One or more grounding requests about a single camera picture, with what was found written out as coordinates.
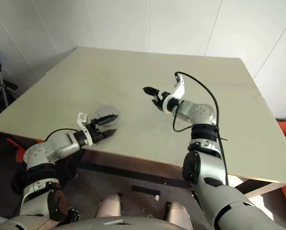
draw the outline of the small round plate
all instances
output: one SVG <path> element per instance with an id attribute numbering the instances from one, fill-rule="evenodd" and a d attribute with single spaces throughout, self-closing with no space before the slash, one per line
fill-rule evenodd
<path id="1" fill-rule="evenodd" d="M 109 122 L 109 123 L 105 123 L 102 126 L 112 126 L 115 123 L 117 123 L 117 121 L 119 120 L 119 110 L 117 108 L 115 108 L 114 106 L 111 105 L 105 105 L 100 107 L 99 109 L 97 109 L 95 111 L 95 118 L 101 118 L 103 116 L 107 116 L 107 115 L 118 115 L 118 118 L 116 118 L 114 121 Z"/>

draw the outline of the black cable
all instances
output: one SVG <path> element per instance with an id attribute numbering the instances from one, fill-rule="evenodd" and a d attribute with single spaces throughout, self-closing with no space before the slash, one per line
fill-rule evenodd
<path id="1" fill-rule="evenodd" d="M 187 74 L 187 73 L 184 73 L 184 72 L 180 72 L 180 71 L 177 71 L 175 73 L 175 76 L 178 77 L 178 74 L 182 74 L 182 75 L 185 75 L 189 78 L 191 78 L 192 80 L 196 81 L 199 85 L 201 85 L 209 94 L 210 96 L 212 97 L 214 103 L 215 103 L 215 109 L 216 109 L 216 123 L 215 123 L 215 126 L 216 126 L 216 134 L 218 136 L 218 139 L 219 139 L 219 145 L 220 145 L 220 149 L 221 149 L 221 153 L 222 153 L 222 158 L 223 158 L 223 163 L 224 163 L 224 167 L 225 167 L 225 172 L 226 172 L 226 176 L 225 176 L 225 183 L 226 185 L 228 185 L 228 176 L 227 176 L 227 166 L 226 166 L 226 161 L 225 161 L 225 155 L 224 155 L 224 150 L 223 150 L 223 145 L 222 145 L 222 141 L 221 141 L 221 137 L 220 137 L 220 132 L 219 132 L 219 118 L 220 118 L 220 112 L 219 112 L 219 105 L 218 105 L 218 102 L 215 98 L 215 96 L 213 95 L 213 93 L 203 84 L 201 83 L 199 80 L 197 80 L 196 78 L 194 78 L 193 76 Z M 175 116 L 174 116 L 174 120 L 176 119 L 175 117 L 177 116 L 177 109 L 176 108 L 176 112 L 175 112 Z"/>
<path id="2" fill-rule="evenodd" d="M 52 131 L 52 132 L 46 137 L 45 141 L 47 141 L 52 134 L 54 134 L 55 132 L 61 131 L 61 130 L 77 131 L 77 129 L 74 129 L 74 128 L 60 128 L 60 129 L 57 129 L 57 130 L 55 130 L 55 131 Z"/>
<path id="3" fill-rule="evenodd" d="M 186 130 L 186 129 L 192 127 L 192 126 L 188 126 L 188 127 L 183 128 L 183 129 L 180 129 L 180 130 L 175 129 L 175 121 L 176 121 L 176 117 L 177 117 L 177 114 L 178 114 L 178 110 L 179 110 L 179 107 L 182 105 L 183 102 L 184 102 L 184 101 L 181 101 L 181 102 L 177 105 L 177 108 L 176 108 L 176 110 L 175 110 L 175 115 L 174 115 L 174 120 L 173 120 L 173 130 L 174 130 L 175 132 L 182 132 L 182 131 L 184 131 L 184 130 Z"/>

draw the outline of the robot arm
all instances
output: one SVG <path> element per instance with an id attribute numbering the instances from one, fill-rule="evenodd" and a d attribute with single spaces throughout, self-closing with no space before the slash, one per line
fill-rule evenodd
<path id="1" fill-rule="evenodd" d="M 143 90 L 154 97 L 153 103 L 159 110 L 168 111 L 174 117 L 191 123 L 191 141 L 182 175 L 190 182 L 207 223 L 216 230 L 284 229 L 239 190 L 226 185 L 227 174 L 217 135 L 216 114 L 208 104 L 181 100 L 184 89 L 180 88 L 184 87 L 184 81 L 180 72 L 175 77 L 177 85 L 174 93 L 162 93 L 162 100 L 158 97 L 158 89 L 145 87 Z"/>
<path id="2" fill-rule="evenodd" d="M 77 123 L 81 130 L 55 135 L 30 147 L 24 154 L 27 168 L 20 215 L 0 224 L 0 229 L 47 230 L 63 220 L 68 213 L 68 205 L 61 191 L 55 162 L 84 145 L 91 146 L 112 136 L 116 129 L 100 132 L 96 125 L 116 118 L 117 115 L 108 115 L 87 124 L 87 115 L 79 113 Z"/>

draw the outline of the table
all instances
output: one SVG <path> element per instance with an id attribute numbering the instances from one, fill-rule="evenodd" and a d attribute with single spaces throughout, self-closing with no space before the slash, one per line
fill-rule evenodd
<path id="1" fill-rule="evenodd" d="M 182 165 L 189 130 L 175 133 L 173 116 L 143 92 L 145 86 L 173 91 L 175 71 L 198 78 L 216 96 L 228 174 L 286 184 L 286 139 L 239 58 L 79 47 L 0 114 L 0 132 L 45 139 L 55 129 L 78 128 L 79 112 L 92 118 L 112 105 L 120 111 L 118 130 L 91 149 Z M 204 89 L 184 80 L 184 99 L 214 106 Z"/>

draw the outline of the white wall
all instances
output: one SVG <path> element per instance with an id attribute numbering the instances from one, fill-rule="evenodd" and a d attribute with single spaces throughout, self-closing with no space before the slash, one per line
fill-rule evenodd
<path id="1" fill-rule="evenodd" d="M 239 57 L 286 118 L 286 0 L 0 0 L 3 75 L 21 92 L 77 46 Z"/>

